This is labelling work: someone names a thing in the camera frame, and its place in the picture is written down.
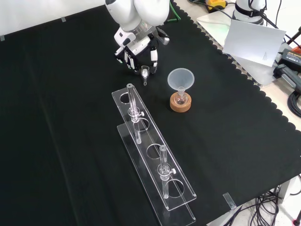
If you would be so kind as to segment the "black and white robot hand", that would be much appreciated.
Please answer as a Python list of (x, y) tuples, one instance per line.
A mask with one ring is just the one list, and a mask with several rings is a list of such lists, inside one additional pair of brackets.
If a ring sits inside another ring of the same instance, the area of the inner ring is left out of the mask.
[(152, 41), (157, 35), (158, 31), (154, 26), (147, 31), (140, 30), (138, 33), (119, 28), (114, 35), (114, 39), (119, 45), (115, 52), (115, 58), (120, 63), (125, 63), (129, 69), (137, 72), (141, 69), (137, 56), (148, 49), (151, 56), (150, 73), (154, 74), (158, 67), (158, 52)]

